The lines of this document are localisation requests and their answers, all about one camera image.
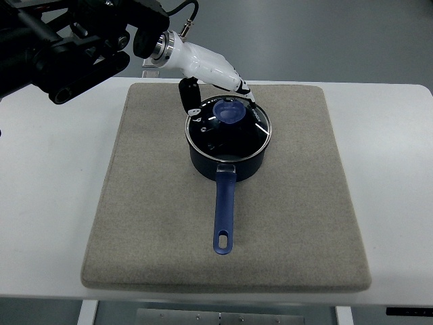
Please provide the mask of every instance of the metal connector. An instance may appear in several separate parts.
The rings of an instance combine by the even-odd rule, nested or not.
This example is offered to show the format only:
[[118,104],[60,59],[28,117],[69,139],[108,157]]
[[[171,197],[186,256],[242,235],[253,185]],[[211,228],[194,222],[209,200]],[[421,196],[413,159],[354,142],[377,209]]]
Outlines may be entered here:
[[192,20],[187,19],[186,24],[183,25],[182,31],[179,34],[179,37],[181,38],[182,42],[186,41],[187,34],[188,34],[189,30],[191,29],[192,25],[194,25],[194,23],[192,22]]

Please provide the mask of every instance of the black robot mount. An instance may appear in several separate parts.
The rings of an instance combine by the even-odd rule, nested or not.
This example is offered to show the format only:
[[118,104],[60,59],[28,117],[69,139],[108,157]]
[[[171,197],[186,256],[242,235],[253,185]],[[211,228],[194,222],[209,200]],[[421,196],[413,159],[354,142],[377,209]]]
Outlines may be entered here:
[[[42,21],[58,9],[67,10]],[[128,24],[137,27],[134,54],[148,58],[175,10],[157,0],[0,0],[0,98],[33,84],[67,102],[128,66]],[[67,26],[70,37],[59,36]]]

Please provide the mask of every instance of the white table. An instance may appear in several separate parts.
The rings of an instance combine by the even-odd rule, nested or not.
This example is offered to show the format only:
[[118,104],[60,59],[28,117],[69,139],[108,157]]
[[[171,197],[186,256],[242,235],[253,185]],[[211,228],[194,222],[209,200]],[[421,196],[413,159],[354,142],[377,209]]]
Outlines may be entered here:
[[180,295],[85,288],[87,239],[136,82],[178,81],[112,78],[63,106],[29,86],[0,103],[0,296],[433,305],[433,98],[419,85],[302,83],[325,92],[373,278],[369,290]]

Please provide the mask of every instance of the blue lid knob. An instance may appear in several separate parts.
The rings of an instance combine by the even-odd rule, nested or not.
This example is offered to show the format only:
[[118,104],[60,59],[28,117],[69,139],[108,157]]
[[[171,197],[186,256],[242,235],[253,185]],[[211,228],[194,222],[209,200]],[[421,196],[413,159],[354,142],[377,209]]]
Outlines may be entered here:
[[224,123],[234,124],[245,116],[245,106],[239,100],[219,100],[213,108],[215,117]]

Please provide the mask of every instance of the handle hole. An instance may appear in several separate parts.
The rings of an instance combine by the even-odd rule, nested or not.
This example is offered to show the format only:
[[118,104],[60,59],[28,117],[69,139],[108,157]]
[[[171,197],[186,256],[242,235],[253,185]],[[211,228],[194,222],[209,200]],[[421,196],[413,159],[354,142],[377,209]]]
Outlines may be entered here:
[[218,246],[221,249],[227,248],[228,237],[226,234],[220,234],[218,239]]

